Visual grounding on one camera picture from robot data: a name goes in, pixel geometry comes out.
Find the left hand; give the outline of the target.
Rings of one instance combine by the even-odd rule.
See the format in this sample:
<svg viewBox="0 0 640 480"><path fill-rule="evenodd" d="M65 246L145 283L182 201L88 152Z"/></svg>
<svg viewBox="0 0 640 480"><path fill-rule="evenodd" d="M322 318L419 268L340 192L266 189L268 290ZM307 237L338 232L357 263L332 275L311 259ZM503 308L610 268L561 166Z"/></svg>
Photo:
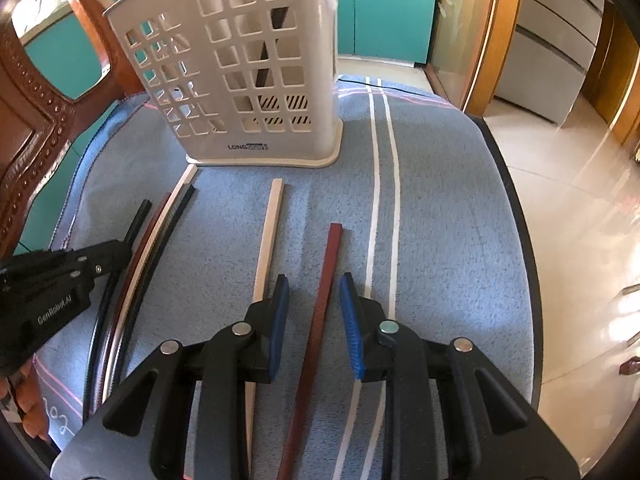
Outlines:
<svg viewBox="0 0 640 480"><path fill-rule="evenodd" d="M49 419L44 408L37 373L32 361L27 361L21 368L21 381L11 387L8 378L1 379L1 397L14 391L14 400L24 412L22 424L29 437L49 442Z"/></svg>

